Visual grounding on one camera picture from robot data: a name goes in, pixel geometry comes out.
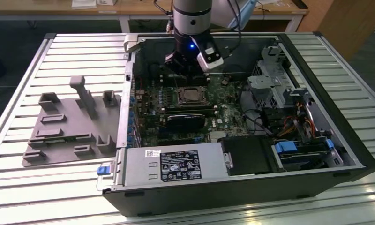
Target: warning label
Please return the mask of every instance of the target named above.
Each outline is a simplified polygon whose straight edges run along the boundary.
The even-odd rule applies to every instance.
[[[162,181],[202,178],[198,151],[161,153]]]

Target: white label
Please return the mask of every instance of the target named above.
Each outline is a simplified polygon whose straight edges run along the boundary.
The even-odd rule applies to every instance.
[[[191,171],[190,173],[191,175],[197,175],[197,174],[201,174],[201,171]]]
[[[161,149],[155,149],[155,150],[146,150],[146,157],[159,157],[162,153]]]
[[[115,13],[118,13],[118,12],[116,12],[116,11],[99,11],[99,13],[115,14]]]

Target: motherboard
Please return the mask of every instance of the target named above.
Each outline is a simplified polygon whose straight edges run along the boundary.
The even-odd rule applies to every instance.
[[[181,79],[153,82],[138,91],[142,146],[217,142],[249,135],[238,103],[241,81],[226,74],[206,75],[202,85],[183,87]]]

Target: gray plastic bracket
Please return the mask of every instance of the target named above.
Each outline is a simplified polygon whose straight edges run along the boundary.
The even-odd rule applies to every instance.
[[[103,102],[106,108],[115,107],[119,105],[118,99],[115,97],[115,92],[112,90],[107,90],[103,92]]]
[[[103,142],[103,139],[99,136],[96,146],[98,146],[100,152],[115,152],[116,151],[116,144],[110,135],[107,136],[106,142]]]
[[[24,153],[23,166],[90,160],[116,154],[122,96],[114,91],[92,97],[84,77],[70,85],[80,98],[59,99],[55,93],[40,96],[40,111]]]
[[[44,154],[43,151],[35,150],[26,153],[24,160],[27,160],[28,162],[43,161],[46,159],[46,156],[47,155]]]
[[[60,99],[55,92],[43,93],[40,96],[40,99],[39,99],[39,105],[42,106],[42,108],[46,112],[59,111],[56,108],[56,105],[55,105],[55,103],[59,103],[59,102],[60,102]]]
[[[84,106],[90,118],[95,120],[98,118],[98,112],[95,109],[95,99],[92,97],[91,92],[86,89],[86,78],[84,76],[74,76],[71,77],[70,86],[74,88],[79,94],[80,101],[78,101],[78,105],[80,108]]]
[[[86,156],[86,155],[94,155],[95,154],[95,151],[94,151],[92,146],[90,144],[75,146],[74,148],[75,148],[74,153],[78,156]]]
[[[39,130],[36,133],[36,137],[56,137],[62,136],[64,134],[63,130],[60,128],[51,129],[51,130]]]
[[[54,114],[54,115],[43,116],[40,122],[43,124],[47,124],[47,123],[64,122],[66,120],[67,120],[67,116],[64,114]]]

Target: floor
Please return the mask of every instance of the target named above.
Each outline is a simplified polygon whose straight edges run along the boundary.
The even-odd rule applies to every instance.
[[[132,22],[132,32],[161,32],[166,22]],[[0,58],[7,74],[0,78],[0,116],[15,88],[30,66],[47,33],[118,33],[116,21],[39,21],[31,29],[26,21],[0,22]],[[350,61],[354,69],[375,91],[375,33]]]

